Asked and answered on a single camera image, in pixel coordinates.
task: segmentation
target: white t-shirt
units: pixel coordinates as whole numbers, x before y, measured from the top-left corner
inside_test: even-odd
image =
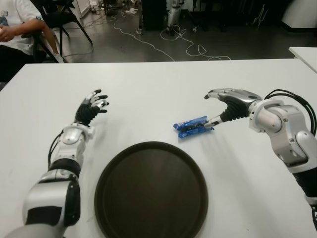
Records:
[[[21,25],[32,19],[42,20],[42,16],[30,0],[0,0],[0,25]],[[16,36],[11,41],[0,42],[0,45],[31,55],[33,38],[22,39],[21,36]]]

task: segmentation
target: floor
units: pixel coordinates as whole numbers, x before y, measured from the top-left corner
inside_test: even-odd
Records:
[[[86,31],[94,43],[93,50],[81,30],[76,29],[78,28],[76,24],[71,23],[65,26],[70,38],[64,35],[64,55],[88,54],[69,56],[65,59],[68,62],[171,61],[162,52],[114,29],[114,22],[117,27],[122,28],[123,32],[133,34],[138,39],[153,44],[156,48],[165,51],[175,61],[208,59],[204,56],[188,56],[186,48],[190,46],[190,43],[182,39],[163,40],[160,37],[160,31],[144,31],[142,36],[137,35],[138,16],[123,17],[118,14],[115,20],[115,18],[106,18],[103,15],[91,13],[82,20],[82,24],[86,26]],[[208,32],[198,29],[197,33],[193,33],[191,22],[181,19],[180,27],[187,29],[184,37],[195,43],[189,49],[189,53],[193,55],[198,54],[197,44],[203,45],[209,56],[229,56],[232,60],[293,58],[294,56],[288,51],[290,46],[317,47],[317,37],[314,33],[290,33],[277,26],[261,26],[260,28],[229,26],[226,32],[220,32],[216,24],[214,26],[211,24]]]

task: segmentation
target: person's hand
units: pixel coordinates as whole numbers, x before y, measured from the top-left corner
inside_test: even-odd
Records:
[[[12,27],[0,25],[0,42],[8,42],[15,37],[15,31]]]

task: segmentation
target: black cable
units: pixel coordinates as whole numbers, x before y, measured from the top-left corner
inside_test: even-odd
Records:
[[[289,98],[292,98],[292,99],[294,99],[295,101],[297,101],[298,103],[300,103],[305,109],[306,109],[306,111],[308,112],[308,115],[309,115],[309,117],[310,117],[310,120],[311,120],[311,133],[313,134],[313,135],[315,135],[316,134],[316,116],[314,117],[313,116],[313,114],[315,114],[314,113],[314,111],[313,112],[311,112],[311,108],[309,108],[308,106],[307,106],[307,104],[305,104],[304,102],[302,102],[301,100],[297,100],[296,99],[296,97],[295,96],[292,96],[292,95],[289,95],[289,94],[285,94],[285,93],[276,93],[276,94],[273,94],[273,95],[269,95],[269,96],[266,96],[265,97],[265,99],[269,99],[269,98],[272,98],[272,97],[275,97],[275,96],[285,96],[285,97],[289,97]]]
[[[52,156],[52,153],[54,152],[54,149],[56,148],[57,144],[58,144],[58,139],[60,138],[60,136],[63,134],[64,132],[61,131],[60,134],[58,134],[55,139],[53,140],[53,142],[51,143],[51,146],[50,146],[50,151],[49,151],[49,154],[48,154],[48,168],[50,168],[50,165],[51,165],[51,156]]]
[[[316,131],[317,131],[317,118],[316,118],[316,114],[313,110],[313,108],[311,107],[311,105],[301,96],[296,95],[295,93],[292,93],[290,91],[284,90],[284,89],[276,89],[272,92],[270,92],[265,99],[269,99],[275,96],[285,96],[285,97],[289,97],[294,99],[295,101],[297,101],[299,104],[301,104],[306,111],[308,112],[308,115],[310,117],[311,120],[311,133],[313,135],[316,135]]]

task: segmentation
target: cable on floor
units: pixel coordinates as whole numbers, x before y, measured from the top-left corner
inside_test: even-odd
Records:
[[[94,51],[94,45],[91,45],[91,49],[90,49],[90,51],[87,52],[87,53],[75,53],[75,54],[70,54],[70,55],[63,56],[63,58],[66,58],[66,57],[69,57],[69,56],[89,55],[89,54],[91,54],[93,51]]]
[[[173,28],[174,32],[175,32],[176,34],[178,34],[178,35],[176,36],[176,38],[174,38],[174,39],[168,39],[168,38],[163,37],[163,36],[162,36],[162,33],[165,32],[166,29],[161,31],[160,37],[161,37],[163,40],[166,40],[166,41],[176,41],[176,40],[178,40],[178,39],[183,39],[184,41],[191,43],[191,45],[190,45],[189,47],[187,47],[187,49],[186,49],[186,54],[187,54],[188,56],[191,56],[191,57],[205,56],[205,57],[208,58],[208,59],[207,59],[208,61],[210,61],[211,59],[219,59],[219,60],[222,60],[222,58],[228,58],[229,60],[231,60],[231,58],[230,58],[229,56],[208,56],[208,55],[206,55],[206,53],[207,53],[206,48],[205,48],[204,46],[200,45],[200,44],[197,45],[197,51],[198,51],[199,54],[197,54],[197,55],[192,55],[192,54],[190,54],[190,53],[188,52],[188,50],[194,45],[194,42],[192,42],[192,41],[190,41],[190,40],[188,40],[188,39],[186,39],[186,38],[183,37],[183,35],[186,33],[187,30],[186,30],[186,29],[181,30],[178,25],[174,25],[174,27],[178,28],[178,31],[176,31],[176,30]]]
[[[103,15],[103,16],[97,18],[96,20],[87,22],[87,23],[83,26],[83,28],[93,28],[95,25],[103,25],[105,22],[108,23],[108,22],[112,22],[112,21],[108,21],[108,20],[106,19],[106,16]],[[77,30],[77,29],[80,29],[80,27],[65,28],[65,30]]]
[[[140,39],[136,38],[134,35],[132,35],[132,34],[130,34],[130,33],[123,32],[120,27],[116,27],[117,19],[116,19],[115,17],[112,17],[112,18],[115,19],[115,22],[114,22],[114,24],[113,24],[114,29],[119,30],[119,31],[120,31],[122,34],[124,34],[124,35],[128,35],[128,36],[133,37],[135,40],[137,40],[137,41],[139,41],[139,42],[141,42],[141,43],[143,43],[143,44],[147,44],[147,45],[149,45],[149,46],[152,46],[152,48],[153,48],[154,50],[163,53],[164,55],[166,55],[166,56],[169,57],[172,61],[175,62],[175,60],[174,60],[169,54],[167,54],[166,52],[164,52],[164,51],[162,51],[162,50],[160,50],[160,49],[157,49],[157,48],[156,48],[154,45],[152,45],[151,43],[146,42],[146,41],[141,41]]]

